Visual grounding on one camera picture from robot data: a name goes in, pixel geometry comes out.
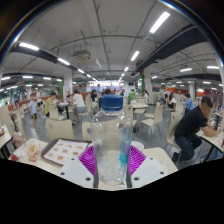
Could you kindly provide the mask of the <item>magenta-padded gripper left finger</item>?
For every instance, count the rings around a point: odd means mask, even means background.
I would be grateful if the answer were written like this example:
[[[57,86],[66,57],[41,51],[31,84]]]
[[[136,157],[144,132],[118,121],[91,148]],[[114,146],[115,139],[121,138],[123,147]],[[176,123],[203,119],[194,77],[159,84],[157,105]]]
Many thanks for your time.
[[[90,145],[78,157],[65,163],[59,176],[84,188],[97,188],[98,176],[93,145]]]

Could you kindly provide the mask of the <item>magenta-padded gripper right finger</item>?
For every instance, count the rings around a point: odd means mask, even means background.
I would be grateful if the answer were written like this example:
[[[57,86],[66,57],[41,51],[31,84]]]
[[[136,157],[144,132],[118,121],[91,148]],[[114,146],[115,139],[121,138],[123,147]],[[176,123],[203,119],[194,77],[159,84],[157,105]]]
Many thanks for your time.
[[[128,173],[133,188],[140,188],[168,175],[168,171],[153,156],[146,156],[136,147],[130,148]]]

